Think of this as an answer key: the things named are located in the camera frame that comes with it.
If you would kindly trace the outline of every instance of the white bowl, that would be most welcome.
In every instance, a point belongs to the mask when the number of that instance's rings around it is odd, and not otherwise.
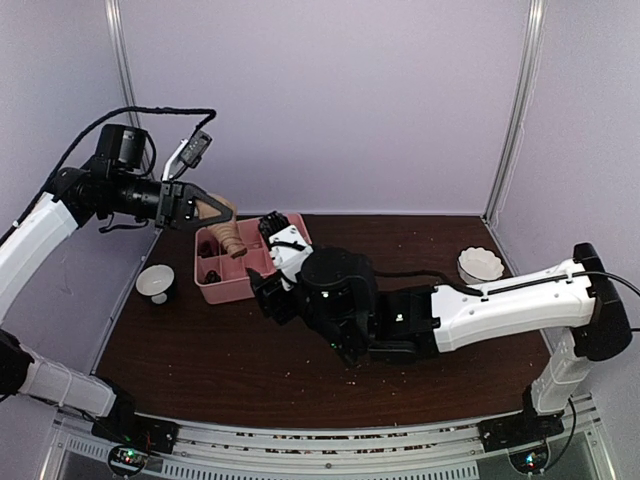
[[[470,247],[458,257],[458,273],[467,285],[477,285],[498,280],[504,273],[504,265],[492,251]]]

